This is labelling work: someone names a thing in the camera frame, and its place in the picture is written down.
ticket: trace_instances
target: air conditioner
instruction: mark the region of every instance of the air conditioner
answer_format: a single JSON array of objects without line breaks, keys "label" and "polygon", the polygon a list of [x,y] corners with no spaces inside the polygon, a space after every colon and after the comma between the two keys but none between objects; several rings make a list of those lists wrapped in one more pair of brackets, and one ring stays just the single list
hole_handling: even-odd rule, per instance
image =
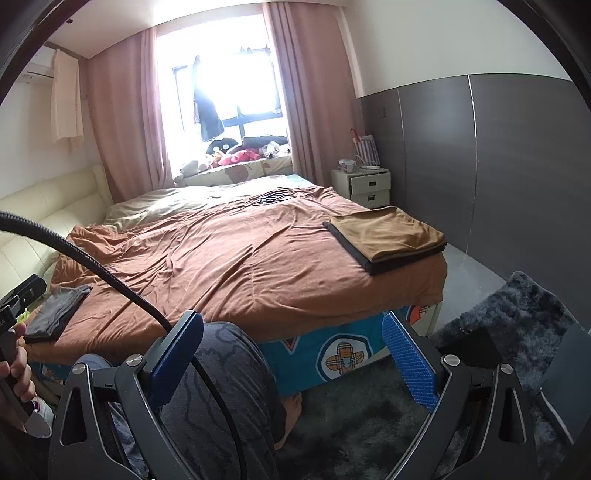
[{"label": "air conditioner", "polygon": [[56,51],[54,48],[42,46],[18,76],[18,81],[51,85],[53,83],[53,59],[55,56]]}]

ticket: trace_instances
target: white drawer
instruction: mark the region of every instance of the white drawer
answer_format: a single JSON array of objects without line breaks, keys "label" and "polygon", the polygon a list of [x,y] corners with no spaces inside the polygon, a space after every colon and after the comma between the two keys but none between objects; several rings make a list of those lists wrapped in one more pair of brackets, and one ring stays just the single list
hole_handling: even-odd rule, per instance
[{"label": "white drawer", "polygon": [[351,195],[351,200],[366,208],[380,208],[390,205],[390,191],[380,190],[379,192],[358,193]]},{"label": "white drawer", "polygon": [[390,174],[376,173],[375,175],[363,175],[351,178],[351,194],[367,192],[379,192],[390,189]]}]

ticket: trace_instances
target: beige curtain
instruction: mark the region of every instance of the beige curtain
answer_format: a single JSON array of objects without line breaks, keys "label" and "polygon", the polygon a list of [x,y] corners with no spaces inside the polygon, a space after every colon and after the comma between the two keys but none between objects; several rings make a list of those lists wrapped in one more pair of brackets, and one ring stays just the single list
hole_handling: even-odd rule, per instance
[{"label": "beige curtain", "polygon": [[155,27],[88,61],[89,106],[113,200],[174,187],[166,154]]},{"label": "beige curtain", "polygon": [[353,158],[355,88],[337,7],[264,3],[285,95],[295,172],[330,186],[330,170]]}]

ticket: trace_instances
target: brown duvet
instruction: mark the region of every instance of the brown duvet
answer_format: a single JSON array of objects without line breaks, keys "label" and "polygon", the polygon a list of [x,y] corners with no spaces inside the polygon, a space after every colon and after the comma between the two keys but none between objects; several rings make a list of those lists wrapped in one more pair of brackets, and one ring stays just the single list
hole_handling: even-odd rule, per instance
[{"label": "brown duvet", "polygon": [[[257,197],[114,233],[76,227],[70,240],[106,265],[174,323],[187,309],[207,322],[243,328],[257,342],[301,335],[411,304],[442,300],[442,254],[370,277],[322,226],[364,210],[332,189],[292,189],[293,198]],[[93,352],[120,362],[145,352],[164,331],[139,307],[70,258],[56,285],[93,284],[55,343],[27,345],[30,360],[72,365]]]}]

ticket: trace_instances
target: person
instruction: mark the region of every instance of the person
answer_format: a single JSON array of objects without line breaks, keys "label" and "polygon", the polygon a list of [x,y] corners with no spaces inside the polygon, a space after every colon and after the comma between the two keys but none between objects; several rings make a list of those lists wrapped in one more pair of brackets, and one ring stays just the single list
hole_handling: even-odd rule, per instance
[{"label": "person", "polygon": [[[23,324],[15,326],[17,336],[25,333]],[[275,379],[259,347],[239,327],[214,322],[204,326],[203,340],[196,357],[213,380],[232,417],[244,448],[249,479],[279,478],[274,451],[281,448],[301,413],[301,394],[280,398]],[[97,355],[83,355],[79,361],[90,369],[107,368],[109,363]],[[0,378],[17,379],[14,392],[23,401],[35,396],[27,351],[18,347],[12,365],[0,363]],[[121,406],[111,404],[113,422],[133,470],[148,477],[149,471],[135,444]],[[239,464],[229,427],[211,393],[189,365],[173,395],[160,413],[177,449],[198,478],[218,480],[239,478]],[[19,423],[0,393],[0,423],[9,430],[15,445],[21,442],[23,425]],[[30,449],[23,453],[30,458]],[[45,461],[43,452],[40,461]]]}]

